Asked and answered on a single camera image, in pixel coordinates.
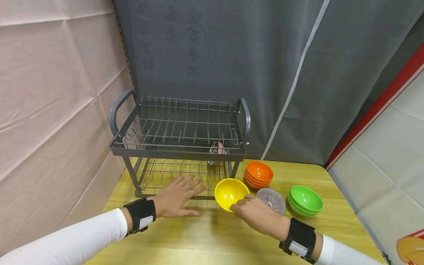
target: dish rack handle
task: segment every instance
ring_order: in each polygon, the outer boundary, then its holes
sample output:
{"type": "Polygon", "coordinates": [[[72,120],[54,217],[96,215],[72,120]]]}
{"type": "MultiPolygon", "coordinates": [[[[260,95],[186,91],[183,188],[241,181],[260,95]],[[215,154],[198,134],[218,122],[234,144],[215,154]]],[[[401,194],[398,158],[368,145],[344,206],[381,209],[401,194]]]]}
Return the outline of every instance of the dish rack handle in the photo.
{"type": "Polygon", "coordinates": [[[237,116],[240,113],[240,106],[243,108],[244,118],[246,120],[244,124],[243,141],[245,141],[246,142],[245,144],[247,144],[247,138],[249,137],[249,134],[250,134],[250,112],[249,112],[249,108],[247,107],[246,100],[244,98],[239,98],[237,100],[237,108],[236,108],[237,116]]]}
{"type": "Polygon", "coordinates": [[[115,137],[118,134],[118,126],[116,125],[116,113],[118,112],[118,109],[122,106],[122,104],[127,100],[127,98],[132,95],[134,98],[135,104],[139,104],[139,96],[138,92],[135,89],[128,89],[125,91],[120,98],[118,98],[115,103],[113,103],[110,112],[109,112],[109,126],[110,130],[112,131],[113,137],[115,137]]]}

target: pink fabric backdrop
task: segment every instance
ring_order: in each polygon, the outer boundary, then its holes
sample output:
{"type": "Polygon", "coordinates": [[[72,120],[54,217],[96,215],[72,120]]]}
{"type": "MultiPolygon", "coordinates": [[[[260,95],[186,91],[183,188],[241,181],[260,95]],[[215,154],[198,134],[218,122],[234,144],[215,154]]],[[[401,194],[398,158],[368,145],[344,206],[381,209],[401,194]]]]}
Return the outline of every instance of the pink fabric backdrop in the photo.
{"type": "Polygon", "coordinates": [[[0,5],[1,256],[101,213],[124,170],[107,115],[132,83],[112,1],[0,5]]]}

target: orange bowl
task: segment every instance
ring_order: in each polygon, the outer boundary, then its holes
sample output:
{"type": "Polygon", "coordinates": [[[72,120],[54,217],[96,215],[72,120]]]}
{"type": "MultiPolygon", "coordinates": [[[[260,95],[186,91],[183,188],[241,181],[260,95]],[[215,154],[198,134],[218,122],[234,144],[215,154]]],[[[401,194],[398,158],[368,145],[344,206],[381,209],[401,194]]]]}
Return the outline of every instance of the orange bowl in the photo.
{"type": "Polygon", "coordinates": [[[254,188],[265,188],[269,186],[269,183],[267,184],[259,184],[259,183],[255,183],[252,180],[248,179],[245,177],[245,180],[247,182],[247,184],[249,184],[250,186],[254,187],[254,188]]]}
{"type": "Polygon", "coordinates": [[[257,184],[269,184],[272,180],[271,179],[271,180],[264,181],[264,180],[261,180],[261,179],[258,179],[258,178],[254,178],[247,170],[244,172],[244,175],[247,178],[249,178],[249,180],[251,180],[252,182],[257,183],[257,184]]]}
{"type": "Polygon", "coordinates": [[[252,188],[254,188],[254,189],[259,190],[259,189],[262,189],[262,188],[266,188],[266,187],[267,187],[267,185],[266,185],[266,186],[257,186],[257,185],[255,185],[255,184],[253,184],[253,183],[249,182],[249,180],[247,180],[246,178],[244,178],[244,179],[245,179],[245,181],[246,181],[246,184],[247,184],[248,186],[251,186],[251,187],[252,187],[252,188]]]}
{"type": "Polygon", "coordinates": [[[259,182],[257,182],[257,180],[252,179],[251,177],[249,177],[249,175],[247,174],[247,172],[246,172],[246,174],[244,176],[244,179],[246,180],[246,183],[249,186],[251,186],[252,188],[255,188],[255,189],[262,189],[262,188],[268,187],[268,185],[269,185],[269,182],[268,183],[259,183],[259,182]]]}
{"type": "Polygon", "coordinates": [[[253,161],[247,164],[246,170],[250,176],[262,181],[271,181],[274,177],[272,169],[259,161],[253,161]]]}

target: finger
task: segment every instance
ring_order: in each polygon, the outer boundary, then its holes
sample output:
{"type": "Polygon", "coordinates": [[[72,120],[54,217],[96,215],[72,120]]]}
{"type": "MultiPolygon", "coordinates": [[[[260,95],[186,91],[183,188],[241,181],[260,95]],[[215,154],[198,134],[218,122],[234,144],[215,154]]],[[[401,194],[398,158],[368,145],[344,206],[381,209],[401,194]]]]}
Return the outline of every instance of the finger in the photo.
{"type": "Polygon", "coordinates": [[[239,200],[239,201],[236,202],[236,204],[237,205],[240,205],[240,206],[242,206],[242,205],[244,205],[246,203],[247,203],[247,199],[242,199],[242,200],[239,200]]]}
{"type": "Polygon", "coordinates": [[[233,204],[230,206],[230,210],[232,210],[236,216],[239,216],[238,213],[240,212],[240,209],[241,207],[238,204],[233,204]]]}
{"type": "Polygon", "coordinates": [[[199,212],[198,211],[195,211],[195,210],[184,210],[184,209],[181,209],[181,211],[180,211],[180,214],[181,214],[181,217],[183,217],[183,216],[198,216],[199,215],[199,212]]]}
{"type": "Polygon", "coordinates": [[[244,196],[244,198],[245,199],[255,199],[256,196],[254,196],[254,195],[252,195],[252,194],[249,193],[248,195],[244,196]]]}
{"type": "Polygon", "coordinates": [[[202,185],[202,186],[200,186],[200,187],[197,187],[197,188],[195,188],[195,189],[192,189],[191,191],[190,191],[190,197],[193,197],[194,195],[198,195],[199,193],[201,193],[202,191],[204,191],[204,190],[206,190],[206,188],[207,188],[208,186],[206,186],[206,185],[202,185]]]}
{"type": "Polygon", "coordinates": [[[183,176],[179,176],[173,182],[171,182],[171,185],[177,185],[183,178],[183,176]]]}
{"type": "Polygon", "coordinates": [[[178,185],[180,185],[181,187],[184,187],[185,184],[187,184],[189,181],[191,181],[196,175],[195,174],[190,174],[188,177],[183,178],[180,183],[178,183],[178,185]]]}
{"type": "Polygon", "coordinates": [[[191,190],[192,188],[196,187],[200,182],[202,182],[201,178],[198,178],[196,180],[193,180],[192,182],[188,182],[184,187],[187,188],[187,190],[191,190]]]}

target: stack of green bowls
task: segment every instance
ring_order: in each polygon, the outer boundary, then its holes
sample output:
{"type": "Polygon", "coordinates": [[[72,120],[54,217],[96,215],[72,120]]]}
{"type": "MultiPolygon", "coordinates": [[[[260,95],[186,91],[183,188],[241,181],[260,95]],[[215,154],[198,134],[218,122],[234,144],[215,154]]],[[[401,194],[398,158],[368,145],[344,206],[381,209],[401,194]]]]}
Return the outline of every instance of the stack of green bowls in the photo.
{"type": "Polygon", "coordinates": [[[324,206],[321,197],[305,186],[293,186],[288,201],[293,211],[302,216],[314,216],[324,206]]]}

